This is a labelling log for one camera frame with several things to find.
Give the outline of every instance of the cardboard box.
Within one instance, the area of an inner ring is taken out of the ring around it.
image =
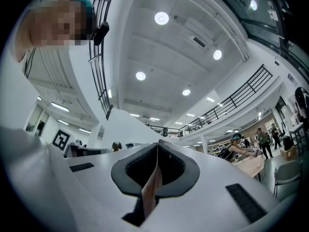
[[[292,148],[286,151],[284,149],[280,149],[280,154],[282,158],[285,160],[293,160],[294,158],[297,157],[296,146],[294,145]]]

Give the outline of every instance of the dark pants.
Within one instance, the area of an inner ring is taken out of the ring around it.
[[[277,149],[277,145],[279,145],[279,147],[281,147],[279,137],[273,137],[273,140],[275,140],[275,149]]]
[[[266,154],[266,149],[267,149],[267,151],[269,152],[270,157],[272,157],[269,143],[266,142],[266,143],[262,144],[261,146],[262,146],[263,153],[264,153],[264,155],[266,156],[266,159],[268,158],[268,156],[267,156],[267,154]]]

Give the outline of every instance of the ceiling light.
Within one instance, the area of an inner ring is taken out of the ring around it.
[[[62,124],[65,124],[66,126],[68,125],[68,123],[66,123],[66,122],[64,122],[64,121],[62,121],[62,120],[60,120],[60,119],[58,119],[58,122],[60,122],[60,123],[62,123]]]
[[[221,57],[222,57],[222,51],[216,50],[216,51],[213,53],[213,58],[214,58],[215,60],[219,60]]]
[[[211,102],[214,102],[214,99],[207,97],[207,99]]]
[[[79,128],[78,130],[83,131],[83,132],[86,132],[86,133],[89,133],[89,134],[91,133],[90,131],[83,130],[83,129],[80,129],[80,128]]]
[[[53,103],[53,102],[51,102],[51,104],[52,104],[54,107],[56,107],[56,108],[59,108],[59,109],[61,109],[61,110],[63,110],[63,111],[66,111],[66,112],[69,112],[69,109],[66,108],[66,107],[64,107],[64,106],[57,105],[57,104],[55,104],[55,103]]]
[[[191,91],[188,90],[188,89],[185,89],[185,90],[183,91],[183,95],[185,95],[185,96],[189,95],[190,93],[191,93]]]
[[[169,16],[165,12],[159,12],[155,15],[154,20],[159,25],[164,25],[169,22]]]
[[[112,98],[112,91],[111,91],[111,89],[108,90],[108,97]]]
[[[145,80],[146,75],[145,75],[145,73],[143,73],[143,72],[137,72],[137,73],[136,73],[136,78],[137,78],[138,80],[140,80],[140,81],[143,81],[143,80]]]
[[[251,7],[253,10],[257,10],[257,3],[256,3],[256,1],[252,0],[252,1],[250,2],[250,7]]]

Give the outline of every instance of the green shirt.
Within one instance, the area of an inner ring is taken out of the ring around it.
[[[265,144],[266,142],[267,142],[267,137],[266,136],[264,136],[263,134],[259,134],[258,135],[258,139],[259,139],[259,141],[260,141],[260,144]]]

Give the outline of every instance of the white chair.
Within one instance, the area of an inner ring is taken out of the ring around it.
[[[275,169],[274,195],[278,194],[278,186],[292,183],[302,178],[302,162],[296,160],[289,161]]]

